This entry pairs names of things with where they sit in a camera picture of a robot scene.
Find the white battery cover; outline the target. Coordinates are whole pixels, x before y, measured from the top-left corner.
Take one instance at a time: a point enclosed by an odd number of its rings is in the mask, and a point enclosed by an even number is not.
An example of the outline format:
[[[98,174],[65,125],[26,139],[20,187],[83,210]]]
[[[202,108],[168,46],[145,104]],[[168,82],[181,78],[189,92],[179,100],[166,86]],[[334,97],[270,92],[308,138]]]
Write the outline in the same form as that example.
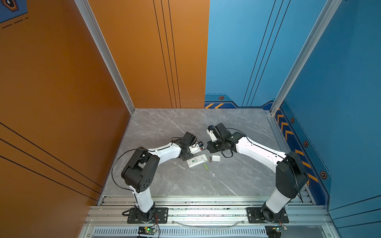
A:
[[[212,160],[212,162],[220,162],[221,161],[221,156],[219,156],[219,155],[212,155],[211,160]]]

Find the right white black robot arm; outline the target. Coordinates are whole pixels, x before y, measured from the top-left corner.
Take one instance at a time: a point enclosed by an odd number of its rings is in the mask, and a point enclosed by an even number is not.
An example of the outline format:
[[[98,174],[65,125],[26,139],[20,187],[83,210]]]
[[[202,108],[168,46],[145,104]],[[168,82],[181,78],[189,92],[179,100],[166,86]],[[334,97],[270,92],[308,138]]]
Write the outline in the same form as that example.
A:
[[[267,223],[280,221],[285,206],[296,198],[309,180],[300,156],[295,152],[282,152],[268,148],[248,138],[240,130],[231,133],[224,124],[209,126],[207,133],[211,141],[207,143],[210,153],[224,152],[246,155],[275,172],[276,188],[263,204],[261,217]]]

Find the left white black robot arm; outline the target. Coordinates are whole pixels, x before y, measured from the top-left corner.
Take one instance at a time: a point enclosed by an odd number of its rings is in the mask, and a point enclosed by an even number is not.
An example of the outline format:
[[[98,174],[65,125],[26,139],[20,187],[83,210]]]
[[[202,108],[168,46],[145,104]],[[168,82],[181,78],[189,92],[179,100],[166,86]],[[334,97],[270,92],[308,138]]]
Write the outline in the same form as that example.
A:
[[[135,149],[123,168],[121,177],[136,200],[133,212],[138,219],[149,223],[155,216],[155,202],[151,196],[150,185],[158,166],[172,159],[190,159],[203,150],[204,143],[189,132],[161,147]]]

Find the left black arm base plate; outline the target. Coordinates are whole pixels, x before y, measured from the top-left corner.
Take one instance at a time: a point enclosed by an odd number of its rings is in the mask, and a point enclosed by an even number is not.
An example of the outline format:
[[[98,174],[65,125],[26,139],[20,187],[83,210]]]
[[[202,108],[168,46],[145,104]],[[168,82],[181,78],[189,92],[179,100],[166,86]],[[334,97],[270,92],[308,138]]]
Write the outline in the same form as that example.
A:
[[[153,208],[148,213],[141,212],[134,207],[128,211],[128,224],[166,224],[168,221],[168,208]]]

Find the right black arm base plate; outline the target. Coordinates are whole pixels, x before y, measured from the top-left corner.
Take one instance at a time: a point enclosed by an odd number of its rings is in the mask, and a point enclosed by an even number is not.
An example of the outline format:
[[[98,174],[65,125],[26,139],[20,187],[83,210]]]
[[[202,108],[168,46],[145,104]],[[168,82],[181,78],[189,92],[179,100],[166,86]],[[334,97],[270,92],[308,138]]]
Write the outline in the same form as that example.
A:
[[[282,223],[288,224],[289,218],[285,208],[278,213],[273,213],[268,208],[248,207],[246,208],[247,217],[250,224],[256,223]]]

